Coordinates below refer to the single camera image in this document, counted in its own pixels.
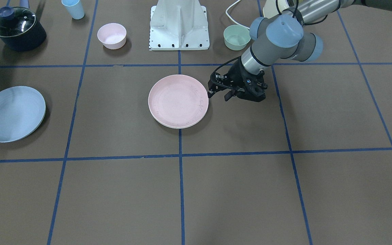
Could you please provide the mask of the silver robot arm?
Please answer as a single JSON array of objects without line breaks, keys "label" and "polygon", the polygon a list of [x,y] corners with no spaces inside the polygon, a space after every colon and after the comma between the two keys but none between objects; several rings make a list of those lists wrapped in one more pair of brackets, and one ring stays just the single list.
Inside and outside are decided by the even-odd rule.
[{"label": "silver robot arm", "polygon": [[322,39],[304,32],[304,26],[322,22],[329,14],[351,5],[392,11],[392,0],[304,0],[278,15],[255,19],[249,36],[252,45],[237,58],[223,76],[213,71],[208,82],[208,98],[228,90],[225,101],[232,97],[261,102],[266,98],[265,70],[279,59],[308,62],[322,53]]}]

